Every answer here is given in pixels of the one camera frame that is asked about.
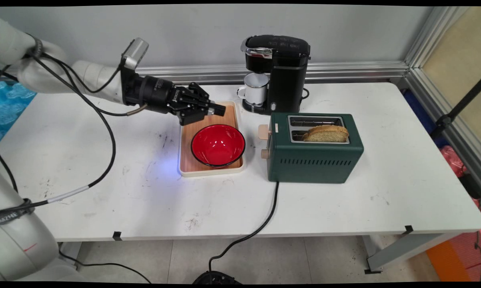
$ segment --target coffee maker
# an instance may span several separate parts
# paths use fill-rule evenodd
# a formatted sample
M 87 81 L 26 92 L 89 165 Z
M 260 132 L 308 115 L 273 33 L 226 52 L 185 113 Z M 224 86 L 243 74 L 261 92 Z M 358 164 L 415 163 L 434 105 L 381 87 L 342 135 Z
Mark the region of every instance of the coffee maker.
M 259 114 L 298 113 L 310 60 L 310 45 L 288 36 L 255 35 L 246 38 L 240 50 L 246 53 L 246 68 L 269 73 L 267 98 L 261 106 L 243 100 L 244 109 Z

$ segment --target wooden tray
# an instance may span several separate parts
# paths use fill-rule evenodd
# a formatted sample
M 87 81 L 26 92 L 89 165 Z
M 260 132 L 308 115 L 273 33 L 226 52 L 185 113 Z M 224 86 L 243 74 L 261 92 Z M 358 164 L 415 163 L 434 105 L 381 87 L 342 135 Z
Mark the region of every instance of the wooden tray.
M 194 158 L 191 152 L 192 138 L 202 128 L 213 124 L 226 124 L 238 129 L 238 116 L 235 103 L 232 101 L 218 102 L 217 104 L 226 106 L 224 116 L 205 116 L 204 120 L 182 126 L 180 130 L 180 149 L 178 150 L 178 170 L 183 177 L 206 176 L 217 174 L 238 173 L 244 169 L 244 154 L 242 157 L 226 167 L 215 168 L 201 164 Z

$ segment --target blue cloth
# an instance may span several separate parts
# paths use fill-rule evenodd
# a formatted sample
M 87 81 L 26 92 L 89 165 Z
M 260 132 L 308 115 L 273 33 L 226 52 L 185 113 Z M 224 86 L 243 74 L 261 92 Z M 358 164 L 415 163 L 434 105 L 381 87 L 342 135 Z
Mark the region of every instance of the blue cloth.
M 15 123 L 36 93 L 20 83 L 10 86 L 0 82 L 0 141 Z
M 429 117 L 428 113 L 422 107 L 420 102 L 418 102 L 418 99 L 411 92 L 411 90 L 407 90 L 403 96 L 404 96 L 404 99 L 406 99 L 406 102 L 409 104 L 409 106 L 413 110 L 413 112 L 415 113 L 415 115 L 417 116 L 420 123 L 422 123 L 422 126 L 424 126 L 427 133 L 431 133 L 436 128 L 436 124 L 435 124 L 436 120 L 432 120 Z M 438 148 L 442 148 L 445 145 L 449 145 L 449 142 L 447 142 L 447 140 L 443 136 L 436 138 L 434 140 L 434 143 Z

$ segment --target bowl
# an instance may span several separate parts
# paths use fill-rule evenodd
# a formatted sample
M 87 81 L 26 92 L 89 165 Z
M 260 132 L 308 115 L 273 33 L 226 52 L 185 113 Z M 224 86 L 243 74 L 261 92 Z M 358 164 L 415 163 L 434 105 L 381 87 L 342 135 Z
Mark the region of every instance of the bowl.
M 223 167 L 241 158 L 246 141 L 239 130 L 230 125 L 214 124 L 196 133 L 191 141 L 191 152 L 202 164 Z

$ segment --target gray wall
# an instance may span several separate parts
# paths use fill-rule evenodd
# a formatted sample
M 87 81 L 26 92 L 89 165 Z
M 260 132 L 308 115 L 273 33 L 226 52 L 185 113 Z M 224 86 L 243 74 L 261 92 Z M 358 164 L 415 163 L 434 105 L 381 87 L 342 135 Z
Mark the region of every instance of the gray wall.
M 197 4 L 0 7 L 16 28 L 58 44 L 71 60 L 116 66 L 133 38 L 150 44 L 141 67 L 243 64 L 254 34 L 302 38 L 311 62 L 403 60 L 431 7 Z

